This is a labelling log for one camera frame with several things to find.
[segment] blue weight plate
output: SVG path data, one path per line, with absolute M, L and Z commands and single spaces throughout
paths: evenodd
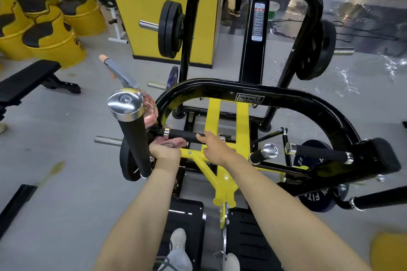
M 302 145 L 315 148 L 332 149 L 328 144 L 315 139 L 307 140 Z M 322 161 L 323 161 L 322 159 L 314 159 L 309 158 L 307 156 L 296 155 L 294 158 L 293 165 L 294 166 L 305 165 L 308 167 L 312 167 L 318 165 Z M 346 190 L 344 191 L 338 188 L 338 192 L 342 198 L 345 198 L 346 194 L 348 193 L 348 187 L 346 187 Z M 300 199 L 304 206 L 306 206 L 309 210 L 314 212 L 327 212 L 336 205 L 333 198 L 328 194 L 327 188 L 321 191 L 299 196 L 298 198 Z
M 172 85 L 175 85 L 177 81 L 178 81 L 178 67 L 173 66 L 170 75 L 168 76 L 167 89 L 171 88 Z

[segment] warning sticker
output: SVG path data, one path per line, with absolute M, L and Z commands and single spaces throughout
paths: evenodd
M 263 40 L 264 10 L 266 5 L 261 2 L 254 4 L 252 41 L 261 42 Z
M 260 97 L 258 95 L 252 94 L 244 94 L 238 93 L 236 94 L 236 102 L 244 102 L 244 103 L 251 103 L 251 104 L 262 104 L 264 97 Z

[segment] silver metal rod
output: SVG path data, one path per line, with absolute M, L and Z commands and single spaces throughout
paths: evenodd
M 104 136 L 96 136 L 94 139 L 94 142 L 96 142 L 98 144 L 111 145 L 111 146 L 117 146 L 117 147 L 120 147 L 122 145 L 121 139 L 104 137 Z
M 160 90 L 166 90 L 167 89 L 167 86 L 163 85 L 161 83 L 148 82 L 147 86 L 149 86 L 151 88 L 155 88 L 155 89 L 160 89 Z
M 139 21 L 138 25 L 147 30 L 157 31 L 158 32 L 158 25 L 154 24 L 153 22 L 146 22 L 146 21 Z
M 335 47 L 334 55 L 350 56 L 355 52 L 354 47 Z

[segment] black footplate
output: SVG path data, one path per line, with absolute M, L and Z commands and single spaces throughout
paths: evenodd
M 235 208 L 227 217 L 226 253 L 237 256 L 241 271 L 283 270 L 251 211 Z
M 173 197 L 167 223 L 165 224 L 157 256 L 167 256 L 170 252 L 170 237 L 177 228 L 186 232 L 185 251 L 192 262 L 193 270 L 201 267 L 202 244 L 205 233 L 204 205 L 202 202 Z

